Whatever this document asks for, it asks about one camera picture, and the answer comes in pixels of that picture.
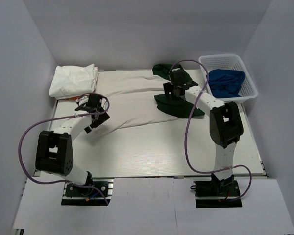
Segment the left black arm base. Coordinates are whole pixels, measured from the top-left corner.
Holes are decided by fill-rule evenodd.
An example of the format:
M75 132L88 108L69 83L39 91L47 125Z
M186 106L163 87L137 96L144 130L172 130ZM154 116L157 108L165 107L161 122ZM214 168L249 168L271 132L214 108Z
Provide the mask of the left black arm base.
M65 183L61 200L62 206L107 206L102 195L93 188L81 188ZM113 193L113 179L94 179L96 187L110 202Z

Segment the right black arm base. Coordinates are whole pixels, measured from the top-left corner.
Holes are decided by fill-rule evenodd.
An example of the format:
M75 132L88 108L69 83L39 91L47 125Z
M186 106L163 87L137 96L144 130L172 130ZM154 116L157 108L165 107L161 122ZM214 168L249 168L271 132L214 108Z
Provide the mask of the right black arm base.
M235 180L232 185L218 189L211 181L194 181L190 190L195 193L196 208L241 208L240 189Z

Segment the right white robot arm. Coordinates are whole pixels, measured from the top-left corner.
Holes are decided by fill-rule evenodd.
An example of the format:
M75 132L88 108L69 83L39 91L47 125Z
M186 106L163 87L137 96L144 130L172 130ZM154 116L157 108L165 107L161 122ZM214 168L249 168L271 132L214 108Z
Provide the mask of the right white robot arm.
M219 100L207 93L205 88L201 88L198 83L192 80L187 81L180 68L169 71L169 78L170 81L163 85L166 99L185 100L193 105L184 137L187 164L196 173L210 174L212 191L217 195L223 195L234 181L234 150L244 131L238 105L235 102L226 103ZM209 134L216 147L213 171L198 171L191 166L189 161L187 137L190 121L196 108L209 117Z

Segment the white and green t-shirt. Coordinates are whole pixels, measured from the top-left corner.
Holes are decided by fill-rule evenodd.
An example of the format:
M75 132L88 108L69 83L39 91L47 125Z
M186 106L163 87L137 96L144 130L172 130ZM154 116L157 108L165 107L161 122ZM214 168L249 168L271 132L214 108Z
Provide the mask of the white and green t-shirt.
M166 100L163 84L157 75L124 75L122 72L100 72L96 93L108 98L110 118L92 132L95 138L117 129L167 122L204 115L185 100Z

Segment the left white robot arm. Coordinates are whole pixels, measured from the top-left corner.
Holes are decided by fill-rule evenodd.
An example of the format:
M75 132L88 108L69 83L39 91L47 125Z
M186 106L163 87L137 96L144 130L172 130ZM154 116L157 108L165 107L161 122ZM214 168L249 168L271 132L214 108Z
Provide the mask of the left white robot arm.
M90 173L74 163L73 141L82 132L89 134L110 118L107 98L95 93L86 96L82 104L81 99L77 99L73 117L66 118L62 125L51 131L40 133L35 160L37 170L77 184L82 195L91 194L94 183L90 181Z

